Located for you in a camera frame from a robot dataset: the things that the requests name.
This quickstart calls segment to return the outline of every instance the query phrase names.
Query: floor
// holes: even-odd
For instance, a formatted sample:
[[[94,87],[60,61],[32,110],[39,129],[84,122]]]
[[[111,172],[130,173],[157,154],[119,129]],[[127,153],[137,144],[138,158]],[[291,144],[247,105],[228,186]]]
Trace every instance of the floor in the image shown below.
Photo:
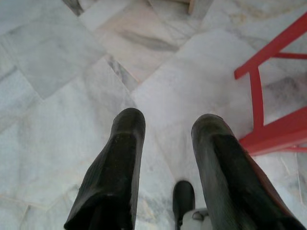
[[[305,0],[0,1],[0,228],[62,229],[113,118],[146,118],[136,229],[172,229],[172,189],[192,182],[204,113],[252,130],[248,77],[233,71],[307,11]],[[307,36],[285,50],[307,52]],[[261,65],[265,122],[307,105],[307,65]],[[255,157],[307,226],[307,155]]]

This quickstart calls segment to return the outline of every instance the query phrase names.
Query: red wooden frame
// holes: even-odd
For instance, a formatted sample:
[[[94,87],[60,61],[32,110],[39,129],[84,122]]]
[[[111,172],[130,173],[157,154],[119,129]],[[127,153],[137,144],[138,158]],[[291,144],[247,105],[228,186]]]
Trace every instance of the red wooden frame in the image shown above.
[[[307,107],[264,126],[263,98],[258,69],[259,65],[269,58],[307,59],[307,54],[280,52],[305,32],[307,32],[307,12],[235,70],[235,79],[247,73],[250,75],[254,129],[240,142],[251,155],[278,150],[307,152],[307,148],[297,146],[307,142]]]

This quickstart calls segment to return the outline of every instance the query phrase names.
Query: red chair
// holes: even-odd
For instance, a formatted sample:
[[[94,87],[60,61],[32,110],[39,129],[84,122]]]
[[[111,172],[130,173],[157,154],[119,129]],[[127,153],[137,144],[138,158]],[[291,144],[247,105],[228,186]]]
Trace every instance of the red chair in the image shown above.
[[[235,79],[249,73],[254,129],[240,140],[252,156],[278,150],[307,152],[298,147],[307,142],[307,107],[264,126],[262,89],[258,66],[269,58],[307,59],[307,54],[281,53],[288,44],[307,32],[307,13],[274,38],[244,65],[235,70]]]

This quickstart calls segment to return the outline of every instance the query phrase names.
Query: marble floor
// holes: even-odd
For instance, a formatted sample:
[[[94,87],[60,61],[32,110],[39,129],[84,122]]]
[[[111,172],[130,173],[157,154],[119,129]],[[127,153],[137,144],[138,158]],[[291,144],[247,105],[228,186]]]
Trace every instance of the marble floor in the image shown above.
[[[205,207],[190,130],[204,113],[252,130],[233,71],[307,11],[305,0],[0,1],[0,229],[58,230],[113,118],[146,119],[136,229],[173,228],[179,179]],[[286,51],[307,53],[307,35]],[[307,65],[260,66],[265,123],[307,105]],[[307,154],[255,157],[307,226]]]

